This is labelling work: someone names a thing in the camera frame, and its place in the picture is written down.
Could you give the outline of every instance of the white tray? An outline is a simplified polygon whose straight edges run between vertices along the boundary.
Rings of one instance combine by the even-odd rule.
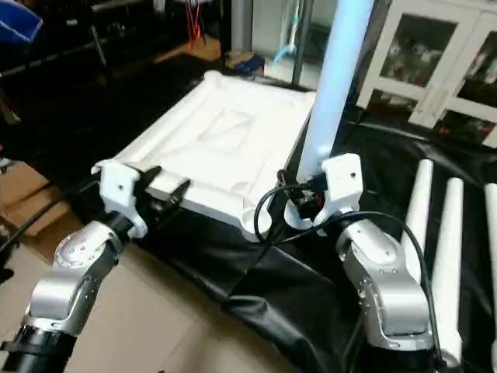
[[[192,180],[182,206],[253,236],[253,211],[275,187],[311,112],[314,92],[295,92],[209,71],[204,80],[115,159],[164,171],[149,191],[164,199]],[[260,230],[271,224],[267,210]]]

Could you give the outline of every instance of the black plastic sheet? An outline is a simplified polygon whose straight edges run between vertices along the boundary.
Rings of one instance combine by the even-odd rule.
[[[215,67],[181,56],[111,87],[91,86],[54,94],[50,101],[36,105],[25,104],[24,124],[0,138],[5,155],[27,161],[64,189],[86,176],[95,162],[124,148],[194,87],[208,68]],[[334,153],[356,152],[361,156],[365,189],[361,210],[384,211],[404,219],[418,162],[429,158],[435,163],[426,240],[429,267],[447,180],[453,176],[464,180],[459,325],[464,370],[490,371],[494,327],[482,187],[497,182],[497,153],[368,116],[355,125],[355,118],[356,111],[349,108]],[[47,135],[47,128],[62,131],[65,141]],[[23,138],[23,132],[32,129],[39,137]],[[291,169],[298,158],[297,150]],[[95,216],[100,206],[95,194],[72,202],[87,218]],[[291,232],[282,223],[282,207],[281,200],[273,204],[273,220],[284,236]],[[398,227],[382,220],[377,224],[394,237],[400,236]],[[141,246],[183,273],[224,311],[271,341],[302,371],[424,371],[424,353],[386,354],[363,343],[355,289],[327,239],[314,236],[267,248],[247,243],[236,228],[181,211]]]

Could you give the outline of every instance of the white pole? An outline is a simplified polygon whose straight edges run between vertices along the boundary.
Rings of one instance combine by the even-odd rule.
[[[457,325],[461,283],[463,190],[461,179],[453,178],[447,183],[432,276],[433,301],[442,356],[451,368],[461,363],[462,341]]]
[[[497,185],[485,186],[485,199],[487,205],[488,244],[490,247],[490,263],[492,267],[492,287],[494,289],[494,309],[497,305]],[[492,344],[492,368],[497,373],[497,340]]]
[[[432,189],[433,162],[423,159],[418,165],[418,172],[412,188],[411,201],[405,217],[405,224],[412,230],[414,236],[425,252],[426,225],[428,223],[429,197]],[[405,266],[412,278],[421,284],[421,268],[416,249],[405,232],[402,234],[401,247],[405,253]]]
[[[329,158],[356,70],[374,0],[339,0],[297,178],[320,172]]]

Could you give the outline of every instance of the floor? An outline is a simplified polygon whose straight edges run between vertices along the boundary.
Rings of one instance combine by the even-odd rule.
[[[0,340],[11,340],[49,266],[21,246],[0,286]],[[5,353],[0,352],[0,366]],[[268,342],[136,246],[105,279],[66,372],[291,373]]]

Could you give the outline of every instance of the table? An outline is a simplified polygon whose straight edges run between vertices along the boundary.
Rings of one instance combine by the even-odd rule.
[[[66,89],[51,92],[50,99],[40,102],[25,101],[20,105],[25,121],[0,139],[5,156],[28,162],[64,189],[87,175],[96,161],[115,155],[133,140],[194,87],[208,68],[215,66],[178,56],[103,89]],[[427,157],[435,163],[426,243],[429,267],[447,179],[464,180],[464,370],[490,371],[494,328],[488,314],[492,289],[482,186],[497,181],[497,153],[368,115],[355,125],[355,117],[354,108],[348,107],[334,152],[357,152],[362,157],[362,210],[404,218],[418,161]],[[28,138],[26,131],[32,131]],[[295,169],[299,151],[290,169]],[[94,217],[100,208],[95,193],[72,203],[83,218]],[[276,200],[273,220],[286,234],[282,206]],[[378,225],[399,237],[397,227],[384,221]],[[363,345],[355,290],[326,239],[310,237],[266,248],[245,242],[235,228],[182,211],[140,245],[270,340],[302,371],[427,371],[420,363],[423,353],[392,356]]]

